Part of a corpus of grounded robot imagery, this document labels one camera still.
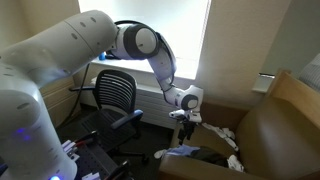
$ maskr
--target office chair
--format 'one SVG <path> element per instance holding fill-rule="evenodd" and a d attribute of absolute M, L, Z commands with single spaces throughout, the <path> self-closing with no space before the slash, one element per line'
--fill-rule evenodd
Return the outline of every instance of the office chair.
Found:
<path fill-rule="evenodd" d="M 97 131 L 101 147 L 112 156 L 139 156 L 147 163 L 144 153 L 122 152 L 119 146 L 131 138 L 141 136 L 139 121 L 143 112 L 135 110 L 136 81 L 122 71 L 106 69 L 99 73 L 91 90 L 98 110 L 81 120 L 81 126 L 88 132 Z"/>

